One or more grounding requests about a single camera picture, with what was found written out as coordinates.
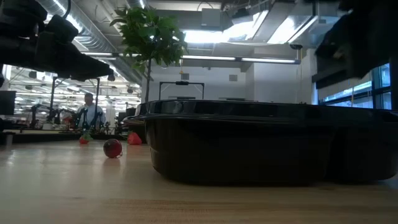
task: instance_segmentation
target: red ball toy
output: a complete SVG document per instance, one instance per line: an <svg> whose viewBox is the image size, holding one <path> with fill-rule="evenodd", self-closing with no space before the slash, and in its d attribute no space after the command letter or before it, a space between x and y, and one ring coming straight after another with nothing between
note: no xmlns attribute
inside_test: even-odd
<svg viewBox="0 0 398 224"><path fill-rule="evenodd" d="M109 158L122 156L122 144L116 139L109 139L104 143L104 153Z"/></svg>

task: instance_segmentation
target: table surface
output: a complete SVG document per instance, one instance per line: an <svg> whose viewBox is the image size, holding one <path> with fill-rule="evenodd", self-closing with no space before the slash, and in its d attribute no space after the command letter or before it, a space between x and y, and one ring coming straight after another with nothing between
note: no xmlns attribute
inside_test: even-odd
<svg viewBox="0 0 398 224"><path fill-rule="evenodd" d="M148 146L107 159L104 141L0 151L0 223L398 223L398 177L374 185L187 185L158 174Z"/></svg>

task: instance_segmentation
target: tree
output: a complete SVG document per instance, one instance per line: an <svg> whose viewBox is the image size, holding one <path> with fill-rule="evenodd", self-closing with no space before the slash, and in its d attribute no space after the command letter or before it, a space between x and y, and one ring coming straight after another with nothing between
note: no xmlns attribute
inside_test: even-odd
<svg viewBox="0 0 398 224"><path fill-rule="evenodd" d="M185 34L175 25L174 17L156 16L155 9L115 10L119 16L111 22L121 23L122 44L126 45L124 56L138 54L133 67L144 73L147 67L145 102L149 99L150 66L152 60L158 65L179 64L184 49L187 50Z"/></svg>

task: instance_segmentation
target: window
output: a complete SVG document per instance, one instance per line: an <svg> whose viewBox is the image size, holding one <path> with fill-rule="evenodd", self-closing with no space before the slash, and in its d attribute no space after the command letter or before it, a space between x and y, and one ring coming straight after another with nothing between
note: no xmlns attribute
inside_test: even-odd
<svg viewBox="0 0 398 224"><path fill-rule="evenodd" d="M351 107L351 100L339 102L339 103L333 103L330 104L329 106L344 106L344 107ZM373 108L373 100L372 97L362 97L359 99L354 99L354 105L353 107L355 108Z"/></svg>
<svg viewBox="0 0 398 224"><path fill-rule="evenodd" d="M382 87L387 87L391 85L389 63L380 67L380 76L381 76Z"/></svg>
<svg viewBox="0 0 398 224"><path fill-rule="evenodd" d="M391 92L383 93L383 109L391 110Z"/></svg>
<svg viewBox="0 0 398 224"><path fill-rule="evenodd" d="M362 84L354 87L354 95L358 94L358 93L365 93L365 92L371 91L371 90L372 90L372 82L371 81L362 83ZM353 94L353 89L349 88L349 89L341 91L339 93L330 95L330 96L326 97L325 99L323 99L323 101L327 102L327 101L335 100L338 98L351 96L351 94Z"/></svg>
<svg viewBox="0 0 398 224"><path fill-rule="evenodd" d="M391 110L390 65L375 68L371 74L372 81L330 95L320 100L319 105L351 107L354 95L352 107Z"/></svg>

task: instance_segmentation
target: black plastic container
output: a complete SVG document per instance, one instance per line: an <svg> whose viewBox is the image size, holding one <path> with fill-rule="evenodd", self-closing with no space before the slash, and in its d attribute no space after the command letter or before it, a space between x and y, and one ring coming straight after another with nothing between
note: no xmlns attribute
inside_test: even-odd
<svg viewBox="0 0 398 224"><path fill-rule="evenodd" d="M139 105L136 116L124 122L135 119L146 121L154 168L184 182L307 184L324 179L326 172L357 181L390 178L396 171L392 148L397 143L391 133L382 141L380 135L369 137L382 129L397 132L390 111L167 100ZM353 130L362 130L363 136ZM366 145L351 144L358 141L354 136L366 138ZM369 157L367 163L361 154ZM375 155L378 161L373 164L370 157ZM366 167L359 174L361 166Z"/></svg>

